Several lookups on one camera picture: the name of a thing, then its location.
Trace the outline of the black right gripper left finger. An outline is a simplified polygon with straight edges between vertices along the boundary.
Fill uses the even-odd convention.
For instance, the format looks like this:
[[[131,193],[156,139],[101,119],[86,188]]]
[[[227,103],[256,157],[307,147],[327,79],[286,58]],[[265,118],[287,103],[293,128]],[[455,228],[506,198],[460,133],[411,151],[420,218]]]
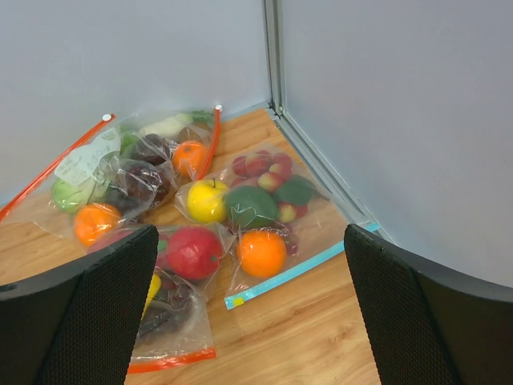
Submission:
[[[153,225],[1,287],[3,384],[122,384],[153,275]]]

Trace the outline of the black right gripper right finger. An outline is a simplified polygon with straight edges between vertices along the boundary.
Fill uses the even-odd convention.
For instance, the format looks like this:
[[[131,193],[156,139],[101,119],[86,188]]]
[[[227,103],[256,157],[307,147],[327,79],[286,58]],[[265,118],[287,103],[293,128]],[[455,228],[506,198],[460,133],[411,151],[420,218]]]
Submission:
[[[358,225],[345,255],[383,384],[510,384],[512,289]]]

